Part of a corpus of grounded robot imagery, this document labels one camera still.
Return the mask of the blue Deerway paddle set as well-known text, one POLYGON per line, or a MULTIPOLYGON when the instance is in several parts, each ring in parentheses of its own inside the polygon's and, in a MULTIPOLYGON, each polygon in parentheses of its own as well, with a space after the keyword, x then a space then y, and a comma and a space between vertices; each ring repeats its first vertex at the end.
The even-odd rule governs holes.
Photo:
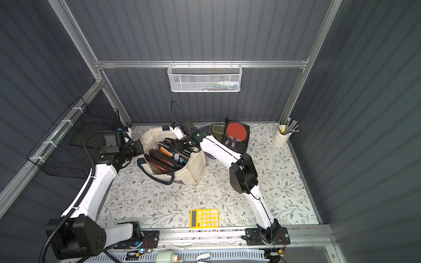
POLYGON ((191 154, 195 151, 178 151, 175 145, 176 139, 165 138, 163 141, 156 144, 157 150, 166 156, 172 158, 179 164, 187 164, 191 154))

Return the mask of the purple round case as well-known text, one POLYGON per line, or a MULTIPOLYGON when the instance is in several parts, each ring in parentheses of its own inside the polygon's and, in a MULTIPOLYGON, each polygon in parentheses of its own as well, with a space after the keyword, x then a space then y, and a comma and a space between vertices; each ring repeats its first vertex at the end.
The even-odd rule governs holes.
MULTIPOLYGON (((209 127, 210 127, 210 125, 209 124, 207 124, 207 125, 204 125, 204 126, 201 126, 201 127, 199 127, 199 131, 200 132, 208 132, 209 131, 209 127)), ((209 153, 207 153, 206 152, 206 155, 207 155, 207 157, 209 157, 210 159, 215 159, 215 157, 213 157, 211 154, 209 154, 209 153)))

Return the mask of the floral canvas tote bag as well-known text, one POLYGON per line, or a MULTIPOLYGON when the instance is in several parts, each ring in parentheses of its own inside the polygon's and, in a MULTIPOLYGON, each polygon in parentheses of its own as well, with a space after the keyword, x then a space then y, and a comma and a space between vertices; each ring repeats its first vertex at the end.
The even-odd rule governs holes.
POLYGON ((140 142, 144 153, 137 159, 138 168, 160 184, 197 185, 205 173, 205 154, 188 148, 169 126, 147 130, 140 142))

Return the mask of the olive green paddle cover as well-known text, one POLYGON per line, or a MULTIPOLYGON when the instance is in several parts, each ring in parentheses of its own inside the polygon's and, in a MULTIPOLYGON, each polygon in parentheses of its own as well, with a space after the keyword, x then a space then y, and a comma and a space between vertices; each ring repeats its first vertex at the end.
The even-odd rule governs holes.
POLYGON ((225 134, 225 122, 214 122, 209 126, 209 133, 219 142, 223 142, 225 134))

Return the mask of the red ping pong paddle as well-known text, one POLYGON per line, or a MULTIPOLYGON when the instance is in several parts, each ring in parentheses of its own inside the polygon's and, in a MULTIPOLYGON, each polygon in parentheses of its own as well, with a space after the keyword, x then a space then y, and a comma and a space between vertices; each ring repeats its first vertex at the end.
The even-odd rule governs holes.
POLYGON ((250 126, 235 120, 225 120, 225 132, 222 144, 227 148, 245 154, 250 139, 250 126))

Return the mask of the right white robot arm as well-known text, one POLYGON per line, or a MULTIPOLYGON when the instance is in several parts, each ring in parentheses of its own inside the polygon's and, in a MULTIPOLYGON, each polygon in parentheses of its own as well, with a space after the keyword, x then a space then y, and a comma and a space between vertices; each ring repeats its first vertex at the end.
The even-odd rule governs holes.
POLYGON ((270 212, 258 186, 258 174, 250 155, 240 154, 219 142, 207 131, 199 131, 190 121, 174 122, 170 130, 180 140, 209 153, 226 166, 232 188, 248 201, 257 221, 262 239, 270 243, 277 236, 280 223, 270 212))

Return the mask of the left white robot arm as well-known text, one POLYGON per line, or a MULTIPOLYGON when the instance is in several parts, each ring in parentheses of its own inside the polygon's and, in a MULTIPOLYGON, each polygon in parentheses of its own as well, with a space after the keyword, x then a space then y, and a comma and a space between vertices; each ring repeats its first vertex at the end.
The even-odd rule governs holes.
POLYGON ((48 238, 38 257, 40 263, 45 261, 48 248, 52 249, 57 259, 65 260, 87 259, 118 246, 141 246, 143 233, 137 222, 120 223, 105 229, 96 220, 118 172, 129 165, 134 157, 144 153, 143 146, 140 141, 132 139, 129 128, 98 133, 105 140, 99 159, 94 159, 85 142, 83 148, 92 165, 91 171, 61 217, 48 222, 48 238))

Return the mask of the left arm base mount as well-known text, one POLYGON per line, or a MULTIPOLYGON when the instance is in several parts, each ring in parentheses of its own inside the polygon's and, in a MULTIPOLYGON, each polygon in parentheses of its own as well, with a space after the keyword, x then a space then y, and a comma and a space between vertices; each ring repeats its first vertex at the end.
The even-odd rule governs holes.
POLYGON ((160 231, 142 231, 134 237, 113 246, 114 249, 155 249, 158 246, 160 231))

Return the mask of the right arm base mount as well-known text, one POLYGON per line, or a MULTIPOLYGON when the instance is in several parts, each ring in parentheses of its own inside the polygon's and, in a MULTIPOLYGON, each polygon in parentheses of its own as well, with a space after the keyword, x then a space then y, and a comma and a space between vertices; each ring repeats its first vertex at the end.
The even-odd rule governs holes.
POLYGON ((247 228, 241 238, 246 241, 248 246, 291 244, 288 230, 285 227, 275 230, 263 230, 259 227, 247 228))

